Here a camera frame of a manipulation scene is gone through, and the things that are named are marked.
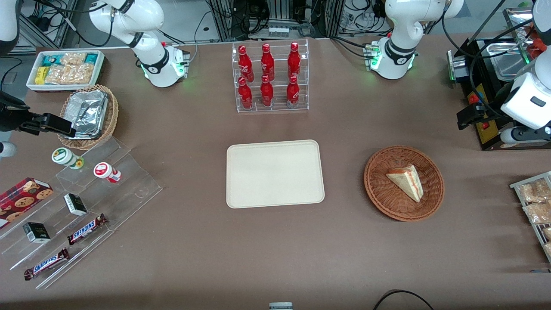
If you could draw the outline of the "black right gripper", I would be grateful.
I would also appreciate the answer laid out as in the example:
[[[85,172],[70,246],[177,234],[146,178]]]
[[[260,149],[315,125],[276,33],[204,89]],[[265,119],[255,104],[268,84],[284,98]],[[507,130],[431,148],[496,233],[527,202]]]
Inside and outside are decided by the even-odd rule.
[[[9,132],[19,128],[21,132],[32,135],[54,132],[73,138],[76,134],[70,121],[50,113],[33,115],[25,102],[0,91],[0,131]]]

